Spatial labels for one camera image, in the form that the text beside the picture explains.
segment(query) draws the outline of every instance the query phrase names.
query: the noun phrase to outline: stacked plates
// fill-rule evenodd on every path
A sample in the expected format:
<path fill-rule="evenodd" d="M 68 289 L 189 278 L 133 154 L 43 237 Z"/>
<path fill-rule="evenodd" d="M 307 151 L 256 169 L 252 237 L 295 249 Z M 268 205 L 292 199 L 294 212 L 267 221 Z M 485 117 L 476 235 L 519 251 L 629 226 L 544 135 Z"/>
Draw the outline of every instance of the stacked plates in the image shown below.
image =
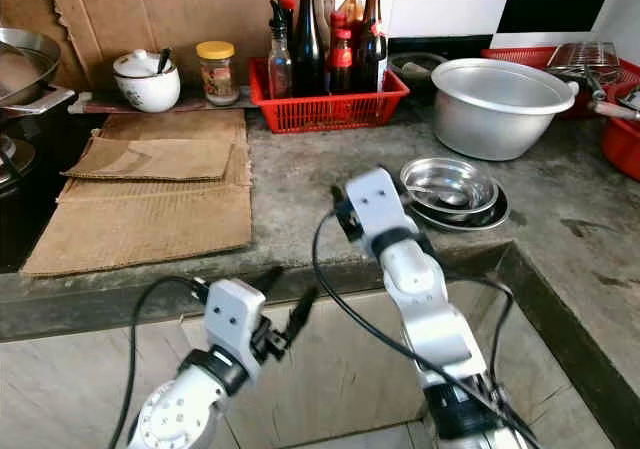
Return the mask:
<path fill-rule="evenodd" d="M 510 206 L 495 179 L 456 159 L 416 159 L 400 179 L 412 211 L 431 225 L 450 231 L 481 231 L 499 226 Z"/>

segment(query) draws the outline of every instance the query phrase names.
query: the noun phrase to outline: kitchen counter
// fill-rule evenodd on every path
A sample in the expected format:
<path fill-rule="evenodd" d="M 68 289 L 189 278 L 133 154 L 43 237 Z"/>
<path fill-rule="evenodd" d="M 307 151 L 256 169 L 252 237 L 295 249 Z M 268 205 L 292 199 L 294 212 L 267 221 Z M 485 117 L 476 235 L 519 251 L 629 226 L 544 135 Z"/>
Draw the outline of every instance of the kitchen counter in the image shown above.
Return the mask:
<path fill-rule="evenodd" d="M 124 325 L 140 290 L 166 274 L 253 277 L 264 268 L 283 264 L 296 268 L 292 273 L 297 276 L 274 295 L 280 300 L 295 297 L 311 280 L 311 239 L 331 206 L 332 184 L 342 185 L 377 163 L 398 171 L 416 157 L 463 158 L 435 140 L 431 116 L 431 108 L 407 101 L 386 127 L 278 136 L 267 130 L 257 111 L 247 111 L 253 164 L 254 242 L 250 247 L 79 276 L 30 279 L 0 275 L 0 340 Z M 522 158 L 501 163 L 475 161 L 505 189 L 513 208 L 510 219 L 486 232 L 453 234 L 427 229 L 427 233 L 434 247 L 451 261 L 465 254 L 493 254 L 496 248 L 501 248 L 503 262 L 517 253 L 516 263 L 505 269 L 507 282 L 517 285 L 520 279 L 534 277 L 541 281 L 540 286 L 523 283 L 517 291 L 514 288 L 518 302 L 572 381 L 577 381 L 583 397 L 584 391 L 591 391 L 596 401 L 591 401 L 592 411 L 594 405 L 606 402 L 611 385 L 623 399 L 622 406 L 609 409 L 617 407 L 638 417 L 640 184 L 603 158 L 601 131 L 602 121 L 597 119 L 556 120 Z M 322 239 L 321 259 L 337 281 L 352 290 L 380 286 L 372 264 L 347 243 L 335 221 Z M 546 299 L 536 299 L 544 292 L 540 287 L 550 288 Z M 149 318 L 166 319 L 200 310 L 184 291 L 168 291 L 160 291 L 150 301 Z M 531 312 L 526 311 L 527 301 Z M 545 315 L 544 304 L 557 306 L 558 314 L 573 321 L 571 327 L 563 326 L 560 317 L 551 318 L 557 314 L 554 311 Z M 555 339 L 554 347 L 554 337 L 569 333 L 570 342 Z M 597 359 L 602 377 L 608 378 L 600 379 L 599 386 L 591 387 L 589 381 L 579 380 L 578 371 L 574 377 L 567 370 L 572 365 L 583 367 L 583 372 L 598 379 L 600 373 L 591 366 L 580 366 L 590 364 L 589 359 Z"/>

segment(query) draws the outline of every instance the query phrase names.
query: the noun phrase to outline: red bottle cap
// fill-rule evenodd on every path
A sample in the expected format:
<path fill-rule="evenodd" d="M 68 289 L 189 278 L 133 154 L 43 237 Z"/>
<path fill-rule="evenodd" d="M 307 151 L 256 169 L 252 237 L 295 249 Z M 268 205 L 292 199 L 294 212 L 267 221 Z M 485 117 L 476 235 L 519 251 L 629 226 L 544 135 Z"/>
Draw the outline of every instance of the red bottle cap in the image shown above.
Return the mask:
<path fill-rule="evenodd" d="M 349 29 L 337 29 L 336 37 L 338 39 L 351 39 L 351 31 Z"/>
<path fill-rule="evenodd" d="M 280 5 L 284 9 L 294 10 L 296 8 L 296 0 L 280 0 Z"/>
<path fill-rule="evenodd" d="M 329 19 L 334 29 L 347 25 L 347 15 L 344 12 L 333 11 Z"/>

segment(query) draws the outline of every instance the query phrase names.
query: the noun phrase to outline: stove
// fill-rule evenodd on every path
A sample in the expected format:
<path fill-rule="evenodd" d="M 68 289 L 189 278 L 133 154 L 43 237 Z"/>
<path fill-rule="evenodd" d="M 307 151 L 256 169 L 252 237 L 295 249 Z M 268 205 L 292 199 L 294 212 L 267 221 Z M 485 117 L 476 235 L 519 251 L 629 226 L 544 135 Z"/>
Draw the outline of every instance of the stove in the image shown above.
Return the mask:
<path fill-rule="evenodd" d="M 56 207 L 90 130 L 104 116 L 71 116 L 66 105 L 0 125 L 0 273 L 22 266 Z"/>

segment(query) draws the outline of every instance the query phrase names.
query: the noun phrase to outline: tiled wall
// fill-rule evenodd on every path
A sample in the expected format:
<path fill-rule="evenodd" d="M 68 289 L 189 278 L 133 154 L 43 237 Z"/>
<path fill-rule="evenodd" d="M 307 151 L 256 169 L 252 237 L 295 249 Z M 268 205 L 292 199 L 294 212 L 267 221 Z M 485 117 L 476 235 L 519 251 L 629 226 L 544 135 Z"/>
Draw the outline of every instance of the tiled wall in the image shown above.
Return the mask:
<path fill-rule="evenodd" d="M 390 37 L 489 34 L 493 36 L 491 47 L 556 45 L 597 38 L 614 2 L 615 0 L 382 0 L 382 18 L 386 21 Z M 511 14 L 512 21 L 529 20 L 530 24 L 525 24 L 524 27 L 505 24 L 503 17 L 508 14 Z"/>
<path fill-rule="evenodd" d="M 600 38 L 613 41 L 620 57 L 640 65 L 640 0 L 615 0 Z"/>

